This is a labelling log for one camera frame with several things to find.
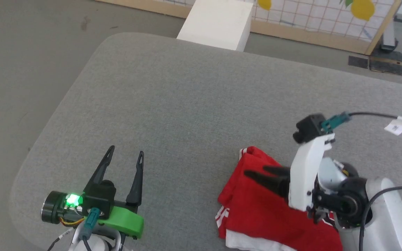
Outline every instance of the black tape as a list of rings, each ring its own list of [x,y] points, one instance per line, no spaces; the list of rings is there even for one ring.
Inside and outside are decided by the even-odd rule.
[[[370,59],[370,70],[402,76],[402,65]]]
[[[380,49],[375,49],[373,50],[370,56],[375,58],[390,59],[397,62],[402,62],[402,53],[397,51],[384,52],[381,51]]]
[[[369,60],[364,58],[348,56],[348,65],[367,69],[369,67]]]
[[[394,17],[394,22],[402,23],[402,19],[399,19],[397,15]]]

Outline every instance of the orange wire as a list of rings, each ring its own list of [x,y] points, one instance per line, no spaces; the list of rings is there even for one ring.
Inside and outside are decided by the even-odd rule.
[[[74,221],[74,222],[65,222],[63,218],[59,217],[61,224],[63,224],[63,226],[74,226],[74,225],[78,225],[80,223],[82,223],[85,219],[81,218],[78,221]]]

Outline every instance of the black cable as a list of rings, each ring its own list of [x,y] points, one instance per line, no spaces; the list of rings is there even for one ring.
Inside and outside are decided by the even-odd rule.
[[[52,242],[52,244],[49,246],[49,248],[47,249],[47,251],[51,251],[52,248],[54,247],[54,245],[55,245],[57,242],[59,242],[59,240],[60,240],[60,238],[56,238],[56,239]]]
[[[86,250],[91,251],[91,247],[88,244],[88,240],[86,239],[86,236],[83,236],[82,240],[83,240],[83,244],[85,244]]]
[[[356,112],[356,113],[348,113],[348,116],[355,116],[355,115],[370,115],[370,116],[381,116],[387,117],[389,119],[397,119],[398,116],[384,114],[384,113],[372,113],[372,112]]]
[[[385,114],[385,113],[372,113],[372,112],[356,112],[356,113],[348,113],[348,116],[356,116],[356,115],[369,115],[369,116],[381,116],[381,117],[386,117],[389,119],[397,119],[398,116],[390,115],[390,114]],[[364,230],[365,230],[365,221],[367,220],[367,216],[370,211],[370,207],[372,206],[373,202],[380,197],[382,194],[390,191],[395,191],[395,190],[402,190],[402,186],[399,187],[393,187],[393,188],[388,188],[381,190],[373,198],[371,198],[364,210],[364,214],[362,214],[362,221],[361,221],[361,226],[359,230],[359,251],[363,251],[364,248]]]
[[[365,221],[367,219],[367,215],[369,214],[370,211],[370,207],[372,206],[373,202],[375,202],[375,200],[380,197],[382,194],[386,193],[386,192],[390,192],[390,191],[396,191],[396,190],[402,190],[402,186],[399,187],[393,187],[393,188],[388,188],[388,189],[384,189],[379,191],[377,194],[375,194],[375,196],[373,196],[367,206],[365,207],[364,213],[362,214],[362,221],[361,221],[361,226],[360,226],[360,230],[359,230],[359,251],[363,251],[363,247],[364,247],[364,227],[365,227]]]

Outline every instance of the red cloth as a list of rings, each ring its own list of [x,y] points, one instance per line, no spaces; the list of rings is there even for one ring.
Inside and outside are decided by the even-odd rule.
[[[243,151],[218,197],[224,210],[228,208],[228,215],[219,223],[219,236],[225,238],[228,229],[273,240],[298,251],[342,251],[339,234],[332,226],[322,221],[314,224],[306,212],[289,208],[283,198],[243,174],[244,170],[266,173],[263,166],[280,164],[255,146]]]

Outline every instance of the teal connector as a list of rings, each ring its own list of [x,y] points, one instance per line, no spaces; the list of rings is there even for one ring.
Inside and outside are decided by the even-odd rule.
[[[330,119],[327,119],[320,125],[325,132],[331,133],[336,127],[348,121],[350,121],[350,116],[348,116],[346,112],[343,112],[341,114],[332,116]]]
[[[89,240],[89,237],[91,237],[92,234],[92,229],[94,229],[94,226],[97,224],[97,220],[99,220],[99,216],[100,209],[95,207],[91,208],[88,217],[83,222],[83,228],[80,230],[80,239],[83,239],[83,237],[85,237],[87,240]]]

